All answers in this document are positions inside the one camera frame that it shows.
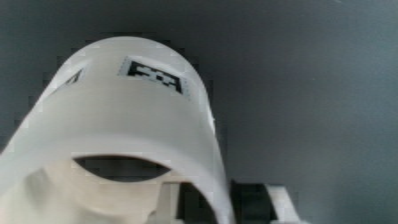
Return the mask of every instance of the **white plastic casing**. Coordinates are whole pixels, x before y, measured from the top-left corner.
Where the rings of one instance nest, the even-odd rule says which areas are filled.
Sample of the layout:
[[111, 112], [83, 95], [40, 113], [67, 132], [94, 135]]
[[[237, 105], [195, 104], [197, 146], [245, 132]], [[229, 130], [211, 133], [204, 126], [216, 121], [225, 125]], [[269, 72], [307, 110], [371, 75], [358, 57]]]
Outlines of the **white plastic casing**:
[[[179, 78], [181, 92], [124, 75], [129, 61]], [[202, 81], [175, 51], [143, 38], [94, 42], [58, 69], [0, 155], [1, 224], [78, 223], [83, 209], [97, 220], [124, 214], [131, 184], [81, 176], [72, 158], [86, 155], [131, 156], [166, 166], [172, 172], [157, 180], [191, 182], [218, 224], [234, 223]], [[113, 220], [127, 223], [127, 218]]]

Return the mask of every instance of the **curved opening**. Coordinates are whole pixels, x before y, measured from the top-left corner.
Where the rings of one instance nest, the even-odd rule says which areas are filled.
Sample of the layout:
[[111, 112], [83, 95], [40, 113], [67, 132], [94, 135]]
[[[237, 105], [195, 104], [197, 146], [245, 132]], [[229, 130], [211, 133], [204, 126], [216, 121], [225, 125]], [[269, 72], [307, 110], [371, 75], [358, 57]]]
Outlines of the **curved opening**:
[[159, 164], [124, 156], [79, 157], [74, 162], [95, 176], [117, 182], [150, 180], [170, 171]]

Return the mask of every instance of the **gray background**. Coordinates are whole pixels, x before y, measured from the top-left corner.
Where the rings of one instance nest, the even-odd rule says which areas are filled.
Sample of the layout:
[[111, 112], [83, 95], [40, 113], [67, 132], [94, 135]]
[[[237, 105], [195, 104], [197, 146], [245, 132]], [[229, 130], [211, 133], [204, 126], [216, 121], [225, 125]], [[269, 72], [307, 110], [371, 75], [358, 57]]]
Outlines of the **gray background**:
[[70, 53], [131, 34], [198, 65], [229, 177], [312, 223], [398, 223], [398, 1], [1, 0], [1, 147]]

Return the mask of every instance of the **gray wall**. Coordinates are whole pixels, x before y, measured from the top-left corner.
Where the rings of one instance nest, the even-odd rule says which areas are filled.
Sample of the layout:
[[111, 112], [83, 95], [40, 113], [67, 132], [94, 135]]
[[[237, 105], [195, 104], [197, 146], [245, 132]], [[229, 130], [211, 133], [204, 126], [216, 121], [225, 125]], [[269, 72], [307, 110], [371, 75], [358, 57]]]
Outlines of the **gray wall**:
[[129, 34], [211, 80], [229, 177], [312, 223], [398, 223], [398, 1], [0, 1], [0, 145], [58, 63]]

